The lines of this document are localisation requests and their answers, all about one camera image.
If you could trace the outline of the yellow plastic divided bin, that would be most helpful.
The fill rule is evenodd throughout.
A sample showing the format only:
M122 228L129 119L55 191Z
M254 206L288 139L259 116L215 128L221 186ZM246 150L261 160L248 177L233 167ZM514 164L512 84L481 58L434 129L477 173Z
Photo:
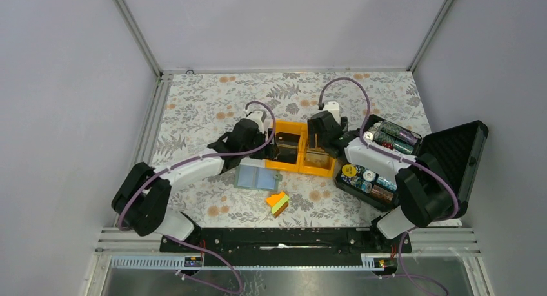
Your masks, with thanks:
M334 158L332 158L332 165L330 169L326 169L326 170L321 168L307 167L304 165L304 155L306 151L306 143L308 141L307 124L278 120L276 122L275 133L274 133L275 145L276 145L275 135L276 133L279 133L279 132L292 133L292 134L297 134L300 136L297 163L296 164L282 163L282 162L276 161L276 158L277 158L276 156L274 159L265 160L264 165L267 169L279 170L284 172L302 173L302 174L314 175L318 177L331 177L333 175L335 170L335 165L336 165Z

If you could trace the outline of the green card holder wallet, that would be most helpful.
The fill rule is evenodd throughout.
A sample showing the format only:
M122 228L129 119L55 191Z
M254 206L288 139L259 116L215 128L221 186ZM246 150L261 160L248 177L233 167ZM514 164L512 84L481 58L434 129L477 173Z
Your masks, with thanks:
M277 191L283 176L277 170L240 165L236 168L234 187L247 190Z

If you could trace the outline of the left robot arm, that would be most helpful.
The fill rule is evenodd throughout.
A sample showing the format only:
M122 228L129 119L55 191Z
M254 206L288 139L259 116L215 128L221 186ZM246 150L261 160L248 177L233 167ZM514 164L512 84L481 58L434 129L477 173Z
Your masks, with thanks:
M118 214L117 227L133 230L141 237L164 235L174 238L186 252L195 250L200 243L197 225L187 215L169 208L171 194L234 169L243 159L261 152L272 140L269 125L270 121L259 112L252 112L199 155L172 166L135 164L112 200L112 208Z

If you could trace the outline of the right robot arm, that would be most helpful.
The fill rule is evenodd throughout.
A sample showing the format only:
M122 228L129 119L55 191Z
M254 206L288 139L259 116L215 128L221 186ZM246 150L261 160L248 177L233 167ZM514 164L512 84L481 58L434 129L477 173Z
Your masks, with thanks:
M370 244L376 251L388 251L404 232L457 215L457 196L434 156L403 154L370 141L365 134L378 130L365 124L358 130L345 131L331 111L311 116L307 125L312 147L318 146L333 158L367 167L396 183L398 207L381 217L370 234Z

